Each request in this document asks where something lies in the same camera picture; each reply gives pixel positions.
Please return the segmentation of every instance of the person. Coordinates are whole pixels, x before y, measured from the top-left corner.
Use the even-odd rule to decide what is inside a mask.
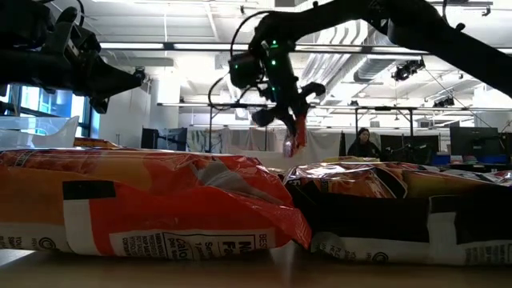
[[[370,131],[367,128],[361,128],[347,154],[356,157],[379,158],[381,151],[370,141]]]

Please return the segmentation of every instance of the nutrition label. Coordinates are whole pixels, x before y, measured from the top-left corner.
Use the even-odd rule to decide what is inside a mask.
[[[131,231],[112,234],[110,241],[118,256],[173,260],[203,260],[275,246],[270,230]]]

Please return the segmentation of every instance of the computer monitor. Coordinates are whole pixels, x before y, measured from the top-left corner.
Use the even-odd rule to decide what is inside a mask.
[[[498,128],[451,127],[451,154],[461,156],[500,155]]]

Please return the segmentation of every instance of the wooden table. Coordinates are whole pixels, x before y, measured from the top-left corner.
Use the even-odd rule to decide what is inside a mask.
[[[0,250],[0,287],[510,287],[507,268],[349,265],[284,249],[208,262]]]

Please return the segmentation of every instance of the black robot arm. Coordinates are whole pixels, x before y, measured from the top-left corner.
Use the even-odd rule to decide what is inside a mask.
[[[436,55],[512,95],[512,59],[461,32],[463,25],[448,25],[425,0],[333,0],[300,13],[270,12],[256,27],[249,51],[230,60],[231,81],[239,88],[268,78],[272,95],[266,97],[276,102],[276,107],[253,114],[257,124],[265,126],[277,118],[291,128],[294,123],[288,109],[292,109],[295,118],[307,112],[307,95],[298,92],[298,78],[288,56],[296,41],[357,19],[368,22],[396,45]]]

